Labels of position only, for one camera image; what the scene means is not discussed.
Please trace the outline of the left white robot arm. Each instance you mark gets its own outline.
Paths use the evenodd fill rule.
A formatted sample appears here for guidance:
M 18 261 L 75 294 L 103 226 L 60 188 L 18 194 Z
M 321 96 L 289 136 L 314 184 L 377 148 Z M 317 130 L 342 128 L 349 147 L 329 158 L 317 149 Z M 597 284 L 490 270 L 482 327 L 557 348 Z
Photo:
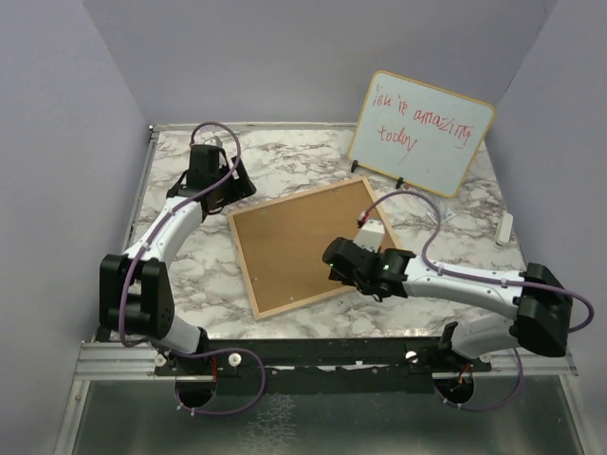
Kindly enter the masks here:
M 185 372 L 209 365 L 209 338 L 175 312 L 169 268 L 185 241 L 210 216 L 252 196 L 244 163 L 216 145 L 190 149 L 189 168 L 168 189 L 164 206 L 143 236 L 100 265 L 100 326 L 176 353 Z

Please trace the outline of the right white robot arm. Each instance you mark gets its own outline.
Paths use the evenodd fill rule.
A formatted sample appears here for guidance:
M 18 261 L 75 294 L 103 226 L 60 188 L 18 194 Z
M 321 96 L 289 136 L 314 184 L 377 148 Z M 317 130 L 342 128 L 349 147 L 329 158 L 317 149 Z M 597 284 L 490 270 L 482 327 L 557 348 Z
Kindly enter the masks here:
M 545 357 L 566 354 L 572 302 L 557 295 L 558 286 L 537 277 L 480 270 L 479 282 L 465 280 L 462 269 L 448 273 L 411 251 L 373 252 L 341 237 L 324 251 L 322 261 L 330 267 L 331 281 L 377 301 L 433 298 L 489 311 L 483 318 L 444 328 L 435 358 L 445 370 L 456 371 L 469 359 L 517 347 Z

